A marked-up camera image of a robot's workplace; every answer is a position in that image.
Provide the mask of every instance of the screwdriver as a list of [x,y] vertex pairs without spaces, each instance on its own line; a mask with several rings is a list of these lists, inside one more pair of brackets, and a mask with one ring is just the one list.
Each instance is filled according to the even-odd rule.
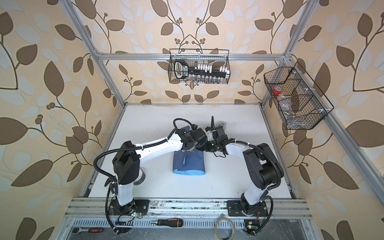
[[151,221],[151,223],[156,224],[158,226],[169,226],[169,227],[182,227],[183,226],[183,220],[178,218],[172,218],[172,219],[159,219],[155,221]]

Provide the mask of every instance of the black mounting plate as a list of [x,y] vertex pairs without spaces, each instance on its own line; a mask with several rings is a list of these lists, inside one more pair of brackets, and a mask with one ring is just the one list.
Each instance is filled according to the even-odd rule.
[[[259,211],[259,217],[267,217],[268,211],[264,210],[266,209],[265,201],[263,201],[260,206],[257,208]],[[242,213],[241,204],[238,200],[230,200],[227,201],[227,209],[228,209],[228,215],[230,217],[244,217],[245,214]],[[257,217],[257,211],[255,214],[253,214],[251,217]]]
[[[148,212],[148,206],[149,206],[149,200],[148,199],[134,199],[134,202],[135,202],[135,210],[136,210],[136,207],[137,207],[137,210],[136,210],[136,213],[146,213]],[[113,210],[113,215],[128,215],[130,216],[131,214],[127,214],[125,212],[122,212],[122,207],[119,205],[119,203],[117,202],[116,199],[112,199],[111,200],[111,204],[109,205],[109,209],[112,209]]]

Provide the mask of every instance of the wallpaper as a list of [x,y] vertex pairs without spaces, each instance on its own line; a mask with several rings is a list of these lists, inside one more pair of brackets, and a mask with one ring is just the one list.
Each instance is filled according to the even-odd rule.
[[120,108],[57,1],[0,1],[0,34],[1,238],[46,240]]
[[320,1],[302,37],[293,59],[384,176],[384,2]]
[[99,52],[283,53],[304,0],[72,0]]
[[[108,70],[129,104],[259,103],[266,92],[263,74],[274,61],[232,61],[228,84],[169,82],[166,61],[109,61]],[[110,90],[104,96],[110,98]]]
[[298,197],[324,240],[381,240],[384,207],[324,121],[286,130],[274,104],[265,107]]

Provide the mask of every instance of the white table surface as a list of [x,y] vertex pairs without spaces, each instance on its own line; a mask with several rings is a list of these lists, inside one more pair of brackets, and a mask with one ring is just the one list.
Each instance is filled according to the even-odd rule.
[[[228,138],[258,145],[267,143],[273,153],[272,141],[258,105],[128,105],[109,149],[120,148],[125,141],[133,144],[150,142],[168,136],[172,121],[184,118],[198,127],[210,126],[211,116],[215,123],[226,122]],[[186,126],[176,122],[179,128]],[[107,155],[101,168],[111,174],[112,159]],[[148,198],[240,198],[251,183],[245,161],[236,156],[215,157],[204,152],[205,175],[187,176],[172,172],[173,153],[154,158],[141,165],[146,178],[133,188],[134,197]],[[107,177],[98,173],[89,197],[105,197]],[[291,195],[284,178],[281,185],[269,195],[287,198]]]

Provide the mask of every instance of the ventilated metal grate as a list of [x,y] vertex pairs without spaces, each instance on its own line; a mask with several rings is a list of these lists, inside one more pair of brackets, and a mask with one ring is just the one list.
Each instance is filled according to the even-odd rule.
[[[123,225],[121,227],[137,227],[137,228],[169,228],[167,226],[156,226],[151,224],[151,221],[157,220],[158,218],[145,218],[145,219],[136,219]],[[131,218],[120,218],[120,221],[129,221]],[[216,221],[218,219],[183,219],[184,225],[183,228],[214,228]],[[244,219],[231,219],[234,223],[236,229],[244,228]],[[103,218],[77,218],[73,227],[109,227],[107,220]],[[231,228],[229,222],[221,221],[219,222],[217,228]]]

